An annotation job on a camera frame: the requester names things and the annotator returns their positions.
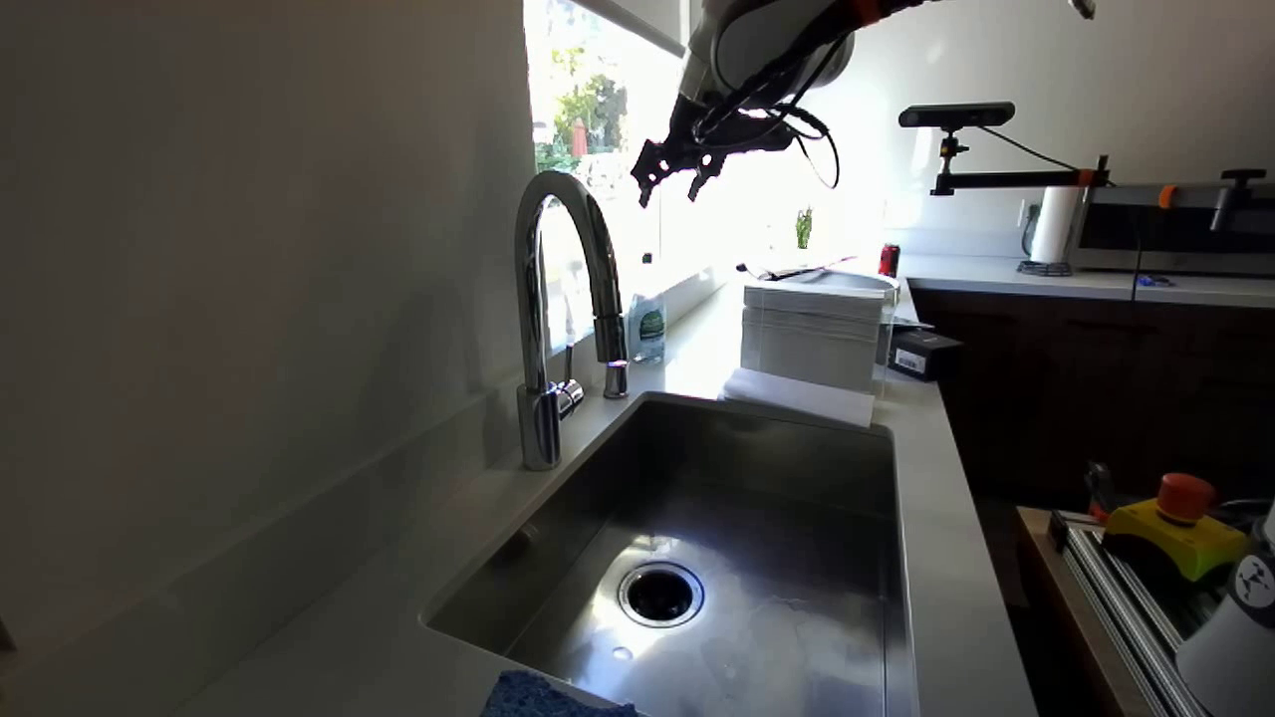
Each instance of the sink drain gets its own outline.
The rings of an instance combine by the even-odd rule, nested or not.
[[[686,565],[644,562],[621,577],[617,602],[643,624],[680,624],[700,614],[706,584]]]

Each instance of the white countertop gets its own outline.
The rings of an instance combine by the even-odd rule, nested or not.
[[[718,397],[737,365],[737,321],[737,292],[720,292],[708,310],[673,331],[665,365],[633,371],[631,395]],[[481,714],[510,659],[433,634],[422,614],[547,500],[625,408],[633,397],[586,397],[563,422],[563,462],[547,474],[495,468],[475,451],[429,467],[466,468],[461,497],[422,509],[418,529],[380,548],[333,592],[187,699],[183,717]],[[1034,714],[937,385],[879,371],[874,422],[888,424],[896,440],[916,714]]]
[[[1007,254],[904,254],[900,272],[922,292],[969,296],[1041,296],[1041,297],[1131,297],[1131,273],[1074,272],[1074,273],[1022,273]],[[1275,305],[1275,277],[1219,277],[1219,273],[1167,273],[1167,288],[1134,288],[1134,301],[1188,301],[1188,305]]]

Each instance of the dark cabinet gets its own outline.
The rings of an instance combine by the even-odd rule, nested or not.
[[[916,292],[964,341],[941,381],[975,497],[1084,505],[1084,467],[1275,495],[1275,310]]]

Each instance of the chrome faucet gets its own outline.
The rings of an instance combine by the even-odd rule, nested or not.
[[[593,297],[593,347],[604,365],[601,397],[621,397],[631,390],[625,363],[625,319],[621,319],[621,277],[612,265],[611,232],[593,195],[563,172],[540,172],[520,185],[518,227],[515,227],[515,288],[520,319],[520,385],[518,385],[518,424],[520,424],[520,467],[551,467],[563,452],[556,416],[566,381],[547,378],[547,265],[536,224],[547,197],[556,197],[571,212],[571,224],[582,239],[588,265]]]

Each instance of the stainless steel sink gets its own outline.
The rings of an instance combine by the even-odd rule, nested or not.
[[[912,714],[888,431],[649,395],[429,624],[644,717]]]

